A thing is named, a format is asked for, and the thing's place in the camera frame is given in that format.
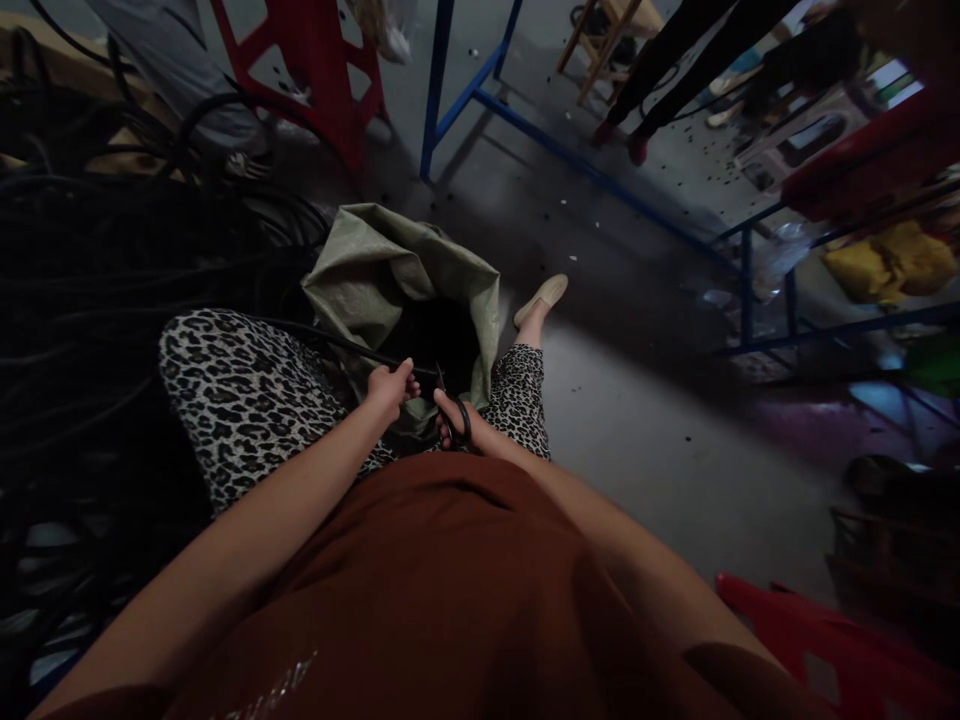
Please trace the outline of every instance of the concrete floor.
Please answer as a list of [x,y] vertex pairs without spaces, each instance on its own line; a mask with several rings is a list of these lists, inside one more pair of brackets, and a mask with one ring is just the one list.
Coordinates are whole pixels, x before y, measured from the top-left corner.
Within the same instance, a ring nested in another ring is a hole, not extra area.
[[[665,15],[676,4],[657,3]],[[2,5],[28,7],[26,0]],[[236,21],[248,28],[262,13],[252,0],[234,5]],[[510,0],[458,3],[441,112],[499,41],[509,7]],[[882,387],[827,386],[814,399],[809,392],[738,389],[731,365],[703,357],[722,346],[730,326],[702,295],[729,280],[477,104],[438,147],[434,184],[421,183],[435,12],[434,2],[419,3],[413,64],[381,63],[393,127],[371,128],[367,199],[440,226],[500,270],[504,348],[513,339],[515,309],[543,279],[567,273],[569,292],[544,337],[544,402],[556,462],[606,493],[705,578],[725,571],[758,585],[777,580],[832,602],[823,561],[832,540],[827,508],[847,500],[839,480],[847,460],[867,451],[929,459],[950,439],[948,431]],[[64,25],[97,32],[89,18],[64,13]],[[567,13],[550,0],[527,0],[504,83],[487,87],[505,92],[528,119],[702,237],[770,202],[725,170],[730,157],[723,152],[734,132],[707,130],[702,115],[658,135],[639,170],[621,146],[589,148],[603,106],[593,97],[575,107],[585,57],[578,51],[568,77],[553,74],[571,32]],[[344,25],[356,39],[352,19]],[[216,40],[211,46],[222,52]],[[293,154],[286,182],[334,206],[354,200],[319,151]]]

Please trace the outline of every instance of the hand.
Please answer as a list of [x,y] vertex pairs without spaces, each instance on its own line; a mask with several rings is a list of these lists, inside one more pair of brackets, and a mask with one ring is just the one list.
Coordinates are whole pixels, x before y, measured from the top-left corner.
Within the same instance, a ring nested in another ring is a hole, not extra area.
[[407,400],[420,397],[420,383],[413,374],[413,359],[407,358],[394,372],[381,365],[367,378],[367,399],[385,413],[390,422],[400,418],[400,406]]
[[[457,404],[447,397],[447,394],[440,388],[433,391],[433,401],[437,404],[437,407],[447,414],[454,429],[458,433],[463,433],[463,416]],[[467,415],[470,416],[470,443],[474,448],[484,455],[491,455],[494,454],[498,443],[511,442],[506,435],[503,435],[493,425],[480,417],[480,413],[476,411],[473,405],[465,402],[464,407],[467,408]],[[443,416],[439,413],[437,414],[437,427],[440,429],[443,448],[448,450],[451,445],[450,428],[447,427],[447,424],[443,421]]]

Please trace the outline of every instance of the wrist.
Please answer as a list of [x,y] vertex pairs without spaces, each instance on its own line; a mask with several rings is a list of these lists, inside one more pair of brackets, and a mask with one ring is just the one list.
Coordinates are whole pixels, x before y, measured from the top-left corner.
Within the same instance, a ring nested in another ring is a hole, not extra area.
[[473,445],[483,453],[485,457],[505,459],[505,456],[509,453],[510,446],[515,445],[513,440],[489,425],[486,427],[481,426],[474,430],[475,433],[472,438]]
[[400,406],[375,395],[367,395],[358,410],[363,410],[384,430],[400,417]]

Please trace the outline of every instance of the red plastic stool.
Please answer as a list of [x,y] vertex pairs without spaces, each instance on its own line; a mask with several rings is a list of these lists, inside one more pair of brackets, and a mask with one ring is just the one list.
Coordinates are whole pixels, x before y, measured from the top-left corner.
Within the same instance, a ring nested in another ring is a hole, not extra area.
[[958,717],[957,676],[911,648],[782,586],[770,592],[723,573],[715,584],[801,684],[810,686],[806,655],[833,667],[839,702],[825,702],[839,717],[886,718],[888,702],[914,720]]
[[[238,42],[223,6],[211,0],[237,83],[246,92],[269,98],[310,120],[340,152],[359,179],[363,172],[363,134],[374,115],[389,122],[383,103],[380,64],[373,43],[363,47],[348,43],[340,29],[336,0],[265,0],[267,17]],[[290,76],[309,83],[313,104],[301,105],[250,76],[250,69],[273,45],[280,48]],[[370,87],[359,101],[353,99],[347,63],[370,78]],[[296,119],[284,115],[291,122]]]

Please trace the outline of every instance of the yellow bag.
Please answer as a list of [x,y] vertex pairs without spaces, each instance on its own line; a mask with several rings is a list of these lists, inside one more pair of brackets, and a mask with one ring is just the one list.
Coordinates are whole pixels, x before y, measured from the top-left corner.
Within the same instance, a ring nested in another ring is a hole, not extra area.
[[915,220],[828,252],[823,263],[856,303],[893,304],[907,296],[934,295],[960,270],[950,247],[924,233]]

